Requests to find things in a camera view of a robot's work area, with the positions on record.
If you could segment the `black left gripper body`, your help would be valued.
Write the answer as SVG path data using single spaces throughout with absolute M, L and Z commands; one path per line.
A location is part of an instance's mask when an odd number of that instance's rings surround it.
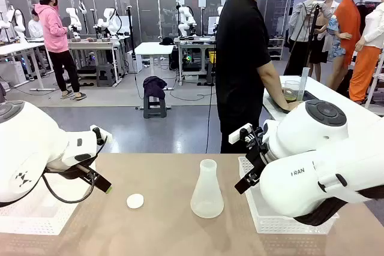
M 97 179 L 98 173 L 87 165 L 76 164 L 65 171 L 52 170 L 47 167 L 44 169 L 45 173 L 59 174 L 60 176 L 73 180 L 80 178 L 87 183 L 91 183 L 92 179 Z

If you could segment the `white round flask cap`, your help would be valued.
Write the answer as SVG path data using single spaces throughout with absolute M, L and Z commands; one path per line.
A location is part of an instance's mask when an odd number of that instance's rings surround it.
M 127 206 L 130 209 L 138 209 L 144 204 L 144 196 L 139 193 L 131 194 L 126 200 Z

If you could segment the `translucent plastic conical flask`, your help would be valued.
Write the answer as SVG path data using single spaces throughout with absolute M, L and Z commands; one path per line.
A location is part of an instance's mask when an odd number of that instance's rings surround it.
M 213 159 L 200 162 L 200 173 L 190 201 L 195 215 L 205 219 L 219 216 L 224 210 L 224 201 L 217 179 L 217 163 Z

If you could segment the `white perforated plastic basket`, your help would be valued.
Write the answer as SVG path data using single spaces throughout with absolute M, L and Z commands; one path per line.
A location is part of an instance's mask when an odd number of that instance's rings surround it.
M 311 212 L 320 201 L 320 191 L 311 161 L 299 154 L 270 162 L 262 179 L 244 195 L 259 234 L 328 234 L 339 214 L 323 224 L 313 226 L 298 222 L 295 217 Z
M 53 191 L 68 201 L 81 199 L 90 189 L 79 178 L 68 180 L 58 174 L 47 174 L 46 179 Z M 0 207 L 0 233 L 59 235 L 76 207 L 77 204 L 56 199 L 41 179 L 26 197 Z

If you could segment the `clear plastic measuring beaker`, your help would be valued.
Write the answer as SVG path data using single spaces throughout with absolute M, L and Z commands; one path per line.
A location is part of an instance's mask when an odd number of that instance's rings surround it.
M 300 82 L 296 80 L 288 80 L 283 84 L 282 90 L 284 98 L 288 103 L 297 100 Z

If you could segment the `clear graduated cylinder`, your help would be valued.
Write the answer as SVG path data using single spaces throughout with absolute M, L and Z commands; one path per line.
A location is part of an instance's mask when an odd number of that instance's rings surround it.
M 310 72 L 310 68 L 309 67 L 304 67 L 303 70 L 302 70 L 301 80 L 300 80 L 299 90 L 298 90 L 298 96 L 297 96 L 297 100 L 298 101 L 302 101 L 303 100 L 304 91 L 305 91 L 305 85 L 306 85 L 306 82 L 307 82 L 307 78 L 308 78 L 309 72 Z

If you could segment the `black tray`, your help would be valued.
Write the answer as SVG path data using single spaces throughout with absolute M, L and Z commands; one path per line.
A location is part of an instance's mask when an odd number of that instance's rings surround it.
M 305 101 L 309 101 L 309 100 L 318 100 L 317 97 L 315 97 L 313 94 L 309 93 L 309 91 L 305 90 L 304 91 L 304 95 L 303 95 L 303 102 Z M 271 100 L 271 104 L 274 106 L 274 109 L 282 112 L 282 113 L 285 113 L 285 114 L 288 114 L 290 111 L 289 110 L 286 110 L 286 109 L 282 109 L 280 106 L 278 106 L 274 100 Z

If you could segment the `grey step stool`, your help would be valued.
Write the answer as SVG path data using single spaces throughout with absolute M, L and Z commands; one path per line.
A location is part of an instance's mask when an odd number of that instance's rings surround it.
M 149 96 L 144 96 L 143 99 L 143 117 L 145 119 L 160 117 L 167 117 L 167 107 L 165 99 L 154 97 L 154 101 L 151 101 Z

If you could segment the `grey plastic stool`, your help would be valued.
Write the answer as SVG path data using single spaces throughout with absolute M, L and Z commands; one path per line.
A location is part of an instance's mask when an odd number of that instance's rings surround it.
M 113 66 L 107 63 L 106 65 L 96 66 L 97 86 L 112 87 L 115 84 L 115 73 Z

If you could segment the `person in black T-shirt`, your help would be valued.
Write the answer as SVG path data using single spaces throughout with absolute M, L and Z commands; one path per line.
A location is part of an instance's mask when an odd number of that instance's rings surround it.
M 221 153 L 248 149 L 228 136 L 249 123 L 259 126 L 266 91 L 257 68 L 271 61 L 269 35 L 257 0 L 226 0 L 216 35 L 216 96 Z

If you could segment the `dark cloth bundle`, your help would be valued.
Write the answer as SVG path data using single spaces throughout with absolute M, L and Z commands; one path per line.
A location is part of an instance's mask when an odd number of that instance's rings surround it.
M 146 97 L 156 97 L 163 100 L 165 99 L 163 89 L 166 87 L 167 83 L 157 76 L 147 77 L 143 81 L 143 89 Z

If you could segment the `long white desk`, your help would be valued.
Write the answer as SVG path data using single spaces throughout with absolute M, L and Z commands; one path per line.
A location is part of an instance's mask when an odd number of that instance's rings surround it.
M 18 54 L 21 54 L 24 58 L 24 60 L 28 60 L 28 55 L 32 59 L 33 66 L 35 68 L 35 74 L 37 76 L 37 82 L 38 87 L 37 88 L 30 88 L 29 91 L 31 92 L 54 92 L 55 88 L 45 88 L 42 82 L 40 69 L 38 67 L 38 63 L 35 57 L 35 51 L 34 49 L 37 49 L 38 57 L 41 57 L 41 53 L 39 48 L 43 47 L 45 48 L 45 45 L 43 42 L 22 42 L 22 43 L 13 43 L 13 44 L 7 44 L 4 46 L 0 46 L 0 59 L 1 58 L 9 58 L 11 57 L 12 60 L 14 60 L 14 57 Z

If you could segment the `mannequin in blue dress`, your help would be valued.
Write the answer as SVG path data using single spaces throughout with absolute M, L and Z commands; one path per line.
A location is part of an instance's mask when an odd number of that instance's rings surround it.
M 332 15 L 334 15 L 340 3 L 337 2 L 337 0 L 324 0 L 324 1 L 329 11 L 332 13 Z M 333 60 L 337 56 L 337 49 L 338 49 L 337 46 L 339 45 L 340 41 L 334 34 L 330 34 L 328 32 L 327 20 L 326 20 L 325 31 L 322 32 L 322 34 L 324 36 L 324 41 L 325 41 L 322 48 L 322 52 L 328 53 L 327 60 Z

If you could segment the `small white desk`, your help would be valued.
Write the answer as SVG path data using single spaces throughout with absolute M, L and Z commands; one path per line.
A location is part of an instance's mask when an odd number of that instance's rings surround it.
M 157 64 L 161 68 L 161 57 L 169 56 L 172 51 L 173 45 L 162 45 L 159 42 L 142 42 L 134 49 L 136 55 L 149 57 L 150 76 L 155 76 L 154 59 L 157 58 Z

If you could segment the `mannequin in grey shirt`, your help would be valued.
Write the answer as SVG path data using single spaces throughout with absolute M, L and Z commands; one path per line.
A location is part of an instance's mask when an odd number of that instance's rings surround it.
M 289 61 L 284 70 L 285 76 L 300 76 L 302 70 L 307 66 L 310 41 L 313 39 L 316 27 L 316 6 L 322 12 L 326 20 L 332 13 L 328 6 L 322 2 L 314 4 L 317 0 L 305 0 L 297 3 L 289 20 L 289 40 L 292 45 Z

